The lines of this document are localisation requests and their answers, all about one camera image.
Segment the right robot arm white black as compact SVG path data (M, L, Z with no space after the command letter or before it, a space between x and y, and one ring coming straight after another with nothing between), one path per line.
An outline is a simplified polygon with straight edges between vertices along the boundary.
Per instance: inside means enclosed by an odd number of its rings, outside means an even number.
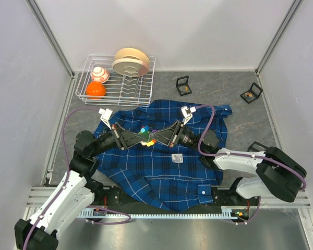
M251 174L250 178L237 178L228 192L234 205L242 204L255 196L273 195L292 203L298 192L306 187L306 170L277 147L268 147L260 152L232 151L219 146L214 131L205 129L195 135L182 122L152 132L150 137L169 147L181 144L199 151L200 160L206 168L236 170Z

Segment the blue plaid shirt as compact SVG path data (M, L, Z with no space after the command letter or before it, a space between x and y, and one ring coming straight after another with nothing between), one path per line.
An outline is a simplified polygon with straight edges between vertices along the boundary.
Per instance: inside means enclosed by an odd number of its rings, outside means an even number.
M141 127L161 130L182 120L185 103L159 99L148 107L120 110L110 118L131 132ZM172 162L172 154L182 154L183 163ZM126 150L113 148L99 155L98 170L135 200L164 210L183 212L191 207L211 204L211 187L220 185L223 172L207 169L196 150L176 145L140 144Z

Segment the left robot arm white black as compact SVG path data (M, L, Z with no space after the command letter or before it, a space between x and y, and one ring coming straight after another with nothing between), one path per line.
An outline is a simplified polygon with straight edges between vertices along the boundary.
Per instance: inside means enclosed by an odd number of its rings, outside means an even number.
M144 138L113 124L109 132L95 137L84 130L77 134L74 156L61 183L28 220L15 224L18 249L57 249L63 232L87 206L104 199L103 184L92 179L99 162L96 156L112 148L128 149Z

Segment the round orange picture brooch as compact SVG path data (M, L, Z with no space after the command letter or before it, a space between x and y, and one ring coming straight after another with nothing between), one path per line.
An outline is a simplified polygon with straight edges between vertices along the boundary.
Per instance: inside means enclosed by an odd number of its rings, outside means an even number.
M188 90L188 88L186 86L182 86L180 89L182 92L186 92Z

